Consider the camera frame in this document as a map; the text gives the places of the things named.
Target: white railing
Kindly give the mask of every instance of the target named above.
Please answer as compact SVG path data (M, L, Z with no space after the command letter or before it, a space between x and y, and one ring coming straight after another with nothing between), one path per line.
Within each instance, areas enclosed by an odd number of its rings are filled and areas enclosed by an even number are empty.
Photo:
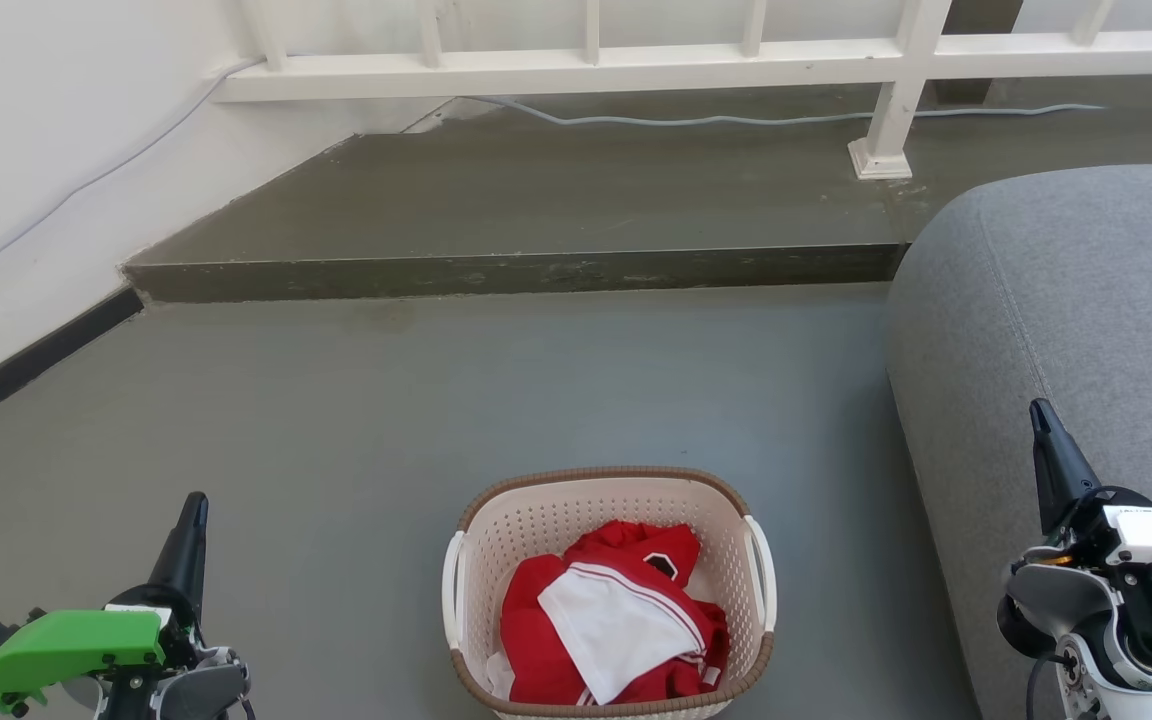
M905 136L923 85L940 78L1152 74L1152 31L1102 32L1114 0L1087 0L1068 33L941 35L952 0L905 0L896 37L764 41L767 0L745 0L732 45L604 47L599 0L585 0L581 50L444 53L435 0L415 0L419 55L287 55L264 3L244 0L265 63L229 77L218 100L548 94L881 82L867 136L851 142L861 179L910 177Z

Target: railing post base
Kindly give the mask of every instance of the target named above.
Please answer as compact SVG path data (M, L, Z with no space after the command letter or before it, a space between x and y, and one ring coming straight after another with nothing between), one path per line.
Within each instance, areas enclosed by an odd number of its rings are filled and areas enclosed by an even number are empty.
M847 151L851 152L851 167L856 169L857 179L914 177L905 152L900 152L899 156L871 156L869 139L864 137L847 143Z

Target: white basket handle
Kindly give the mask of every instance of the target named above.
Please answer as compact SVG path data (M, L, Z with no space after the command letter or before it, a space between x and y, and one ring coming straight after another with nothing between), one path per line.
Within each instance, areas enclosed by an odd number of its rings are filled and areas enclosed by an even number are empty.
M444 556L444 634L447 634L447 647L461 650L461 634L465 626L461 619L465 615L465 568L462 568L462 553L465 547L465 532L456 530L452 541L447 543L447 555Z
M745 515L745 524L749 525L749 571L755 576L755 585L763 591L758 598L758 615L763 621L763 631L772 632L776 629L776 566L772 564L772 548L758 520Z

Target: brown basket rim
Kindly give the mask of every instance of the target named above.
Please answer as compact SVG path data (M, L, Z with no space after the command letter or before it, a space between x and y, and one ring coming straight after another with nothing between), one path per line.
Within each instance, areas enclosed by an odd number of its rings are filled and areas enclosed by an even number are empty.
M740 511L741 516L749 515L749 506L745 505L744 498L741 498L740 493L735 491L727 483L717 478L715 475L705 473L704 470L695 470L691 468L667 468L667 467L652 467L652 465L611 465L602 468L575 468L571 470L554 470L550 473L535 473L524 475L520 478L510 478L508 480L499 482L494 486L486 488L480 495L473 499L473 502L467 507L465 514L461 515L461 523L457 524L457 530L465 532L470 526L473 516L477 511L483 509L493 497L502 495L502 493L511 491L513 488L524 488L532 486L541 486L541 484L548 483L563 483L570 480L591 480L591 479L602 479L602 478L614 478L621 477L621 475L628 475L628 477L639 477L639 478L666 478L666 479L679 479L679 480L691 480L696 483L704 483L712 488L717 488L721 492L732 506L735 507L736 511ZM630 717L630 715L659 715L666 714L666 712L679 712L684 710L692 710L696 707L705 707L708 705L719 705L719 703L735 700L737 696L748 691L749 688L755 687L758 680L761 679L763 672L767 669L767 664L772 659L772 647L776 644L776 635L773 632L764 632L763 639L759 642L758 655L755 658L755 664L750 666L744 675L740 679L733 680L728 683L721 691L714 691L710 694L698 694L698 696L691 697L679 697L673 698L673 700L664 702L635 702L627 703L626 705L594 705L594 706L579 706L579 705L535 705L535 703L525 702L508 702L500 700L500 698L493 696L493 694L486 692L479 683L476 682L473 676L468 669L465 662L465 655L461 653L460 650L452 651L452 666L456 669L456 676L461 680L461 684L465 685L465 689L473 697L475 700L483 703L483 705L488 706L490 710L495 712L502 712L505 715L522 715L522 717Z

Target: white wall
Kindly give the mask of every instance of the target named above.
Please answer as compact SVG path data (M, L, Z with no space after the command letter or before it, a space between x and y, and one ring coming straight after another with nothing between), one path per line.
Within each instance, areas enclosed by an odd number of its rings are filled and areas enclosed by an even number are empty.
M416 51L414 0L268 0L291 51ZM440 0L446 50L581 45L579 0ZM1062 31L1084 0L1029 0ZM745 0L604 0L609 46L736 41ZM771 0L765 37L879 37L901 0ZM1120 0L1107 29L1152 28ZM0 237L145 138L204 77L255 55L238 0L0 0ZM0 361L120 285L115 266L354 132L395 132L439 99L205 105L0 255Z

